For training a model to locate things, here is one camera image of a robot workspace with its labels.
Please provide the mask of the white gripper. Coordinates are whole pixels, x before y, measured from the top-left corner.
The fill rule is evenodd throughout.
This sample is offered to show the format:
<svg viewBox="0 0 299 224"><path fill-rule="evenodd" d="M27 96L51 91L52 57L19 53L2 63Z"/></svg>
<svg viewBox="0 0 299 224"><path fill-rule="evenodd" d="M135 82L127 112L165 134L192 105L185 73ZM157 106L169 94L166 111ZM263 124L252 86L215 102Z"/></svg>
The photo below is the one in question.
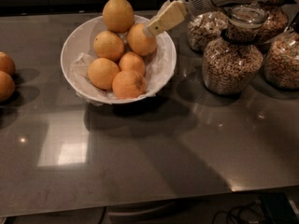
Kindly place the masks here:
<svg viewBox="0 0 299 224"><path fill-rule="evenodd" d="M224 5L225 0L175 0L165 1L157 14L146 22L143 33L147 37L155 37L181 24L188 12L200 15L213 11Z"/></svg>

